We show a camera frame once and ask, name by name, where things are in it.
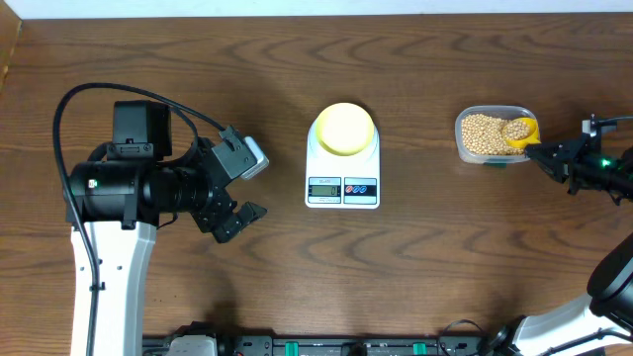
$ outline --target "wooden table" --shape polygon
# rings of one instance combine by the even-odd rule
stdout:
[[[144,330],[192,320],[279,334],[492,331],[585,291],[633,229],[632,206],[566,194],[533,163],[466,164],[466,107],[520,105],[545,140],[590,113],[633,112],[633,15],[399,16],[27,21],[0,96],[0,345],[67,354],[74,275],[51,149],[74,85],[108,81],[175,99],[254,136],[269,168],[229,187],[270,211],[226,245],[191,217],[158,233]],[[80,94],[63,118],[66,164],[109,140],[114,91]],[[377,211],[308,209],[306,135],[327,105],[364,103],[382,140]],[[200,135],[218,138],[197,122]],[[190,141],[174,120],[177,153]],[[620,153],[633,125],[605,141]]]

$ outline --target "clear plastic container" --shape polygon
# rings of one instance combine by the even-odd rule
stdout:
[[[531,111],[515,106],[506,105],[482,105],[476,107],[470,107],[464,110],[455,121],[455,141],[457,142],[457,150],[459,157],[464,162],[468,163],[518,163],[528,161],[525,155],[485,155],[476,154],[469,151],[464,145],[464,138],[462,137],[462,121],[469,115],[484,114],[494,118],[500,118],[504,120],[514,120],[518,118],[532,118],[536,120],[534,114]]]

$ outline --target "white digital scale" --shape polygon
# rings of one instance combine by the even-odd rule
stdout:
[[[332,105],[310,127],[306,205],[330,209],[376,209],[380,205],[380,138],[362,108]]]

